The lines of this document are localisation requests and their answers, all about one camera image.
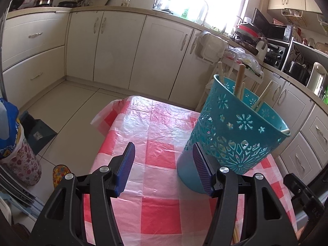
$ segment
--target white bottle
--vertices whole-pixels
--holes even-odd
[[[0,139],[7,140],[9,138],[9,123],[7,110],[2,102],[0,102]]]
[[[130,0],[123,0],[121,6],[128,7],[130,5]]]

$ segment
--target silver screw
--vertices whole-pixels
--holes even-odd
[[[68,174],[65,175],[65,179],[67,179],[67,180],[70,180],[73,177],[74,177],[74,175],[72,173],[68,173]]]
[[[106,173],[106,172],[109,171],[109,167],[103,166],[103,167],[101,167],[99,170],[100,170],[100,172],[102,172],[102,173]]]
[[[229,172],[229,168],[227,168],[227,167],[220,167],[220,171],[222,173],[228,173]]]
[[[262,179],[264,179],[264,176],[260,173],[257,173],[257,174],[255,174],[255,178],[258,180],[262,180]]]

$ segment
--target teal plastic basket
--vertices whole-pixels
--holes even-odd
[[[177,162],[181,180],[190,189],[205,193],[192,158],[192,146],[200,142],[205,153],[221,166],[245,174],[277,148],[289,134],[282,118],[266,103],[255,112],[258,96],[245,89],[241,100],[233,95],[235,82],[214,75],[214,83],[190,138]]]

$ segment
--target microwave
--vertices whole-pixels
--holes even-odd
[[[257,27],[262,34],[272,40],[290,43],[293,36],[292,25],[275,25],[269,23],[264,15],[255,8],[252,17],[252,24]]]

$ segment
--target table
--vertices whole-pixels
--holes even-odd
[[[136,157],[124,192],[112,198],[113,210],[124,245],[199,246],[208,231],[216,199],[189,190],[179,179],[176,161],[199,113],[140,96],[116,100],[93,120],[105,136],[91,172],[121,155],[131,141]],[[273,157],[269,155],[247,172],[262,173],[285,208],[294,230],[296,219],[291,196]],[[95,244],[90,197],[84,197],[88,242]],[[243,219],[243,195],[238,197],[236,225]]]

